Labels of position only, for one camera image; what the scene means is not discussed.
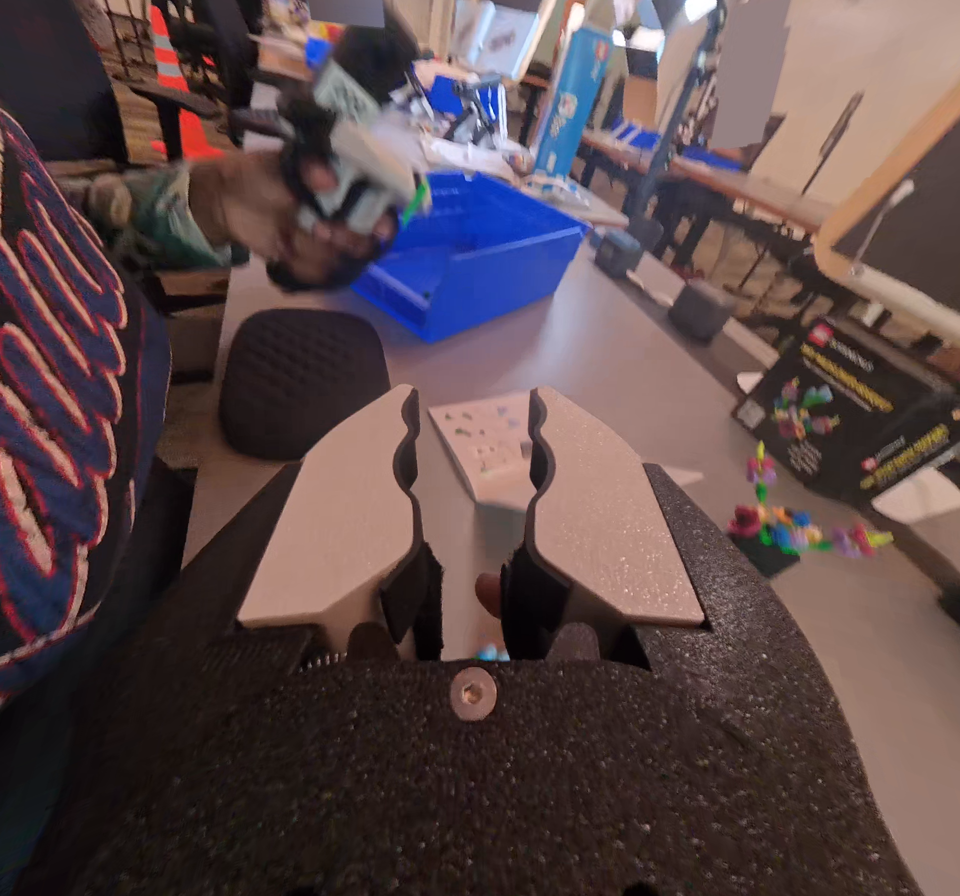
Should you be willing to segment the lego flower bouquet model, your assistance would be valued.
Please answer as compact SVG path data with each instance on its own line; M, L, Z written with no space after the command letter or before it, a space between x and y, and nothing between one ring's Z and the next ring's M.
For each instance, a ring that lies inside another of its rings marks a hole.
M858 559L873 557L894 543L891 532L863 524L826 530L804 511L773 505L770 489L777 471L762 442L747 463L746 477L754 502L735 507L726 535L763 578L780 575L810 554Z

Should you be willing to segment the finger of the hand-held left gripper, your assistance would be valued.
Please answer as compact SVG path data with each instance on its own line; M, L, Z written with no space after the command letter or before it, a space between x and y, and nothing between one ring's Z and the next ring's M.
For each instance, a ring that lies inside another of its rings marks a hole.
M340 191L347 191L357 180L366 180L394 201L414 200L422 183L406 157L357 123L334 124L332 168Z

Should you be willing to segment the black lego set box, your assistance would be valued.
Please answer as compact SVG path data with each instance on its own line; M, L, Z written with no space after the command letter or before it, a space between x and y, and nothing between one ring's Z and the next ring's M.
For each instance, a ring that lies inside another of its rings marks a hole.
M953 452L958 385L858 323L820 316L732 416L806 488L865 506Z

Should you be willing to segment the blue plastic bin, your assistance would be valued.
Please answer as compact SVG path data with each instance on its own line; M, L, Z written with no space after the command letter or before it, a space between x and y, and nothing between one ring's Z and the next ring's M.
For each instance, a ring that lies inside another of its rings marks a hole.
M431 209L410 218L358 296L434 343L550 297L588 225L485 174L431 172Z

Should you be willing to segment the person's black lettered jersey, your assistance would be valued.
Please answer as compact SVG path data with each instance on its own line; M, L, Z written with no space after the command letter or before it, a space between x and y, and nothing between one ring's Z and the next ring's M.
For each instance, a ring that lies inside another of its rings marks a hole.
M162 318L1 113L1 698L64 660L114 583L165 416Z

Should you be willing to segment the wooden office desk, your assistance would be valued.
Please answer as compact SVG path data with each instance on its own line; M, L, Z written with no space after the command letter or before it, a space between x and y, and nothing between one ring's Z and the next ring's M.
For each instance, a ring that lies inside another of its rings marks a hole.
M654 157L653 150L637 148L599 130L588 130L582 135L581 146L596 150L604 158L642 175L651 169ZM749 173L691 161L685 156L672 156L663 175L654 177L654 184L667 180L692 181L729 199L743 201L812 235L819 232L834 209L815 197L788 190Z

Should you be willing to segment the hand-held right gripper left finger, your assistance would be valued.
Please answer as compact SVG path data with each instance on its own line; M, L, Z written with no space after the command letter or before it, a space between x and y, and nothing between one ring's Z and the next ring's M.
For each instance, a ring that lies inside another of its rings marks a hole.
M413 492L420 410L414 386L399 385L301 460L239 626L313 630L322 662L440 659L443 569Z

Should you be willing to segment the green lego connector piece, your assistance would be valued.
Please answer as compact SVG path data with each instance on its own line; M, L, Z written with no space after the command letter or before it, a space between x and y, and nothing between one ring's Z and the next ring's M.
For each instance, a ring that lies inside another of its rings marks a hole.
M431 206L432 194L429 180L427 176L415 173L414 194L398 214L399 228L403 229L413 218L429 213Z

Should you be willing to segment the person's left forearm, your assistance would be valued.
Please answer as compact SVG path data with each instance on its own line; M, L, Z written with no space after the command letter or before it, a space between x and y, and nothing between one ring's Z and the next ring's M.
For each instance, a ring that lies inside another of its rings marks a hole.
M114 249L156 270L213 270L236 248L266 261L295 253L296 201L274 152L234 152L82 178L69 201Z

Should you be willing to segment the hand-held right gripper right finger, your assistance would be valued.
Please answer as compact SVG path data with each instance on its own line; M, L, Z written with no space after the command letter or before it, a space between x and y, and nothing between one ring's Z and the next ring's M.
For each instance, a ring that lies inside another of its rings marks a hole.
M645 660L641 629L706 629L641 456L549 386L530 393L528 429L534 494L500 583L510 659L546 659L570 626L606 660Z

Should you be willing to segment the tall blue lego box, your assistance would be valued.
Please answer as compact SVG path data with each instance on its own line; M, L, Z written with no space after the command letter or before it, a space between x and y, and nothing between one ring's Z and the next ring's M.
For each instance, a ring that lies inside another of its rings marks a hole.
M546 113L534 135L534 174L556 178L570 174L606 76L612 36L610 29L584 24L566 39L551 74Z

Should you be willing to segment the orange traffic cone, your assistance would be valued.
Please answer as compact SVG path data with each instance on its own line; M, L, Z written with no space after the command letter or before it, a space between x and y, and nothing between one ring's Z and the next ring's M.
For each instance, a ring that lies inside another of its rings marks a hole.
M189 91L181 63L169 37L169 30L161 10L150 5L150 33L156 63L157 83L165 96L178 94L194 97ZM163 153L168 160L209 159L224 154L212 146L201 121L201 115L184 106L174 107L169 100L156 105L161 137L153 139L150 147Z

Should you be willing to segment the black battery charger case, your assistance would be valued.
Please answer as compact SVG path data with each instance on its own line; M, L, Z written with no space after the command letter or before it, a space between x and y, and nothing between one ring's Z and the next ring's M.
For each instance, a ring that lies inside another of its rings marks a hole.
M594 266L610 279L626 279L637 268L644 252L644 245L625 229L609 228L598 238Z

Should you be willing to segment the person's left hand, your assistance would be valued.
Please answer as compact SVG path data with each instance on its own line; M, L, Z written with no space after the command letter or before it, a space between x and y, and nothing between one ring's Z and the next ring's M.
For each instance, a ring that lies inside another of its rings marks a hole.
M399 222L390 210L368 233L336 221L294 226L280 237L275 254L263 258L267 276L285 292L345 289L391 249Z

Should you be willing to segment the grey hard case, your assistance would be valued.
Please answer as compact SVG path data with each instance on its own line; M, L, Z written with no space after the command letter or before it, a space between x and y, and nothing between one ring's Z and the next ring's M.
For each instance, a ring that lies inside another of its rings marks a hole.
M726 290L703 279L692 279L679 291L666 317L684 338L706 346L722 332L736 304Z

